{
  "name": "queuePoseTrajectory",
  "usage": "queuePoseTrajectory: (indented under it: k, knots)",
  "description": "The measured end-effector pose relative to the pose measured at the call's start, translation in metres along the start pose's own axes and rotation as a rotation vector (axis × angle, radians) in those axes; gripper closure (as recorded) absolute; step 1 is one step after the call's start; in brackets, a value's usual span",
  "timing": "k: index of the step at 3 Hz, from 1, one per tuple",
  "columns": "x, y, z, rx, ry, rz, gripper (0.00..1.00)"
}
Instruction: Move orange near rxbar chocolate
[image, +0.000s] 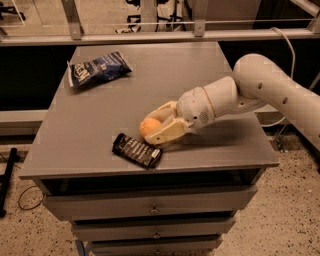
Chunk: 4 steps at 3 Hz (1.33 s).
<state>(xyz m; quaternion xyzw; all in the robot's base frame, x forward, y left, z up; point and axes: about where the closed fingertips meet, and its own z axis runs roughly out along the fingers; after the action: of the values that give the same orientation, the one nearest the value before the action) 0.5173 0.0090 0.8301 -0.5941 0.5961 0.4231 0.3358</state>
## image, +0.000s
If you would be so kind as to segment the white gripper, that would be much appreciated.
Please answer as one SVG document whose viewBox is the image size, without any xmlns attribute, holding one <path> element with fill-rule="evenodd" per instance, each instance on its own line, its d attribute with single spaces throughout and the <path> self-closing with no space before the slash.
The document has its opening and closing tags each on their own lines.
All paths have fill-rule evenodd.
<svg viewBox="0 0 320 256">
<path fill-rule="evenodd" d="M 149 144 L 159 145 L 178 139 L 187 133 L 197 133 L 211 125 L 216 116 L 205 88 L 196 87 L 185 92 L 177 102 L 169 101 L 158 107 L 149 113 L 147 118 L 160 121 L 161 126 L 144 139 Z"/>
</svg>

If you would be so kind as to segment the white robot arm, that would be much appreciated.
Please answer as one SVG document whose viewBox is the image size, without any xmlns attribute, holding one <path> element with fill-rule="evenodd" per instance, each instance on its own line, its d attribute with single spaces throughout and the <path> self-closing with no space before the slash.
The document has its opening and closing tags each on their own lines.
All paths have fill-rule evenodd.
<svg viewBox="0 0 320 256">
<path fill-rule="evenodd" d="M 320 150 L 320 96 L 302 87 L 260 54 L 242 56 L 233 75 L 185 92 L 148 116 L 161 125 L 145 136 L 152 145 L 196 133 L 227 114 L 254 111 L 269 104 Z"/>
</svg>

